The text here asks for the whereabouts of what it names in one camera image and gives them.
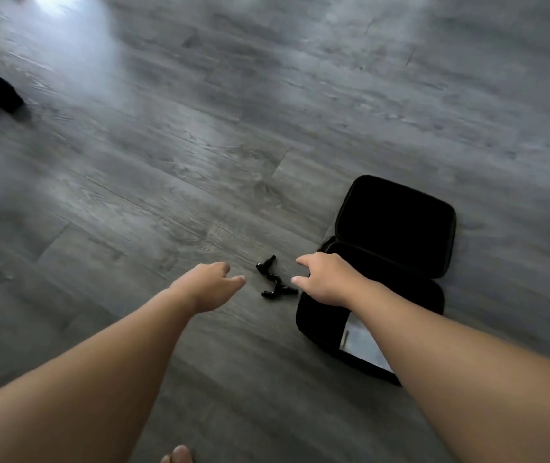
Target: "foot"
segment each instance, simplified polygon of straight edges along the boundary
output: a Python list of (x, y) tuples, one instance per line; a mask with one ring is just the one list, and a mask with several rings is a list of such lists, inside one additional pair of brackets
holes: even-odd
[(194, 460), (189, 449), (185, 445), (179, 445), (170, 455), (164, 456), (161, 463), (194, 463)]

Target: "forearm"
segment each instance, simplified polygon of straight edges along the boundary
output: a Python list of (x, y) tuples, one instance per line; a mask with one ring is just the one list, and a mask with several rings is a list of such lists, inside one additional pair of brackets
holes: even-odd
[(192, 317), (167, 289), (0, 390), (0, 462), (122, 462)]
[(347, 306), (460, 459), (550, 460), (550, 360), (371, 281)]

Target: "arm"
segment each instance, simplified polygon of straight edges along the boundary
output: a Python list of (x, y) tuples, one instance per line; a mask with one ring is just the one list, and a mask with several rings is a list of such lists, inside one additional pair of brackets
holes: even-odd
[(126, 461), (194, 314), (245, 284), (198, 265), (140, 309), (0, 389), (0, 463)]
[(550, 360), (422, 309), (338, 255), (305, 255), (292, 282), (353, 311), (406, 390), (465, 462), (550, 461)]

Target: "black carrying case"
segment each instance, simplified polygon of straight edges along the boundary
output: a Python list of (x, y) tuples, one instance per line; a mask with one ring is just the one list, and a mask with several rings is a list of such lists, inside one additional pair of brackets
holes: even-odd
[[(449, 268), (456, 216), (451, 205), (379, 177), (357, 178), (339, 210), (335, 235), (318, 250), (339, 254), (365, 277), (432, 312), (444, 312), (433, 279)], [(326, 352), (396, 385), (394, 373), (339, 348), (350, 311), (320, 304), (303, 293), (297, 327)]]

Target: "hand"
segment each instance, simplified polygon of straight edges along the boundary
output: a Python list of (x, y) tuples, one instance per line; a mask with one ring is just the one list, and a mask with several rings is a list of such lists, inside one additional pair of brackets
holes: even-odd
[(241, 287), (244, 276), (226, 278), (230, 265), (225, 262), (199, 264), (173, 282), (171, 292), (187, 299), (192, 313), (214, 311), (224, 305)]
[(359, 284), (367, 281), (337, 254), (316, 252), (300, 256), (297, 263), (308, 267), (311, 276), (295, 276), (293, 284), (323, 304), (346, 307)]

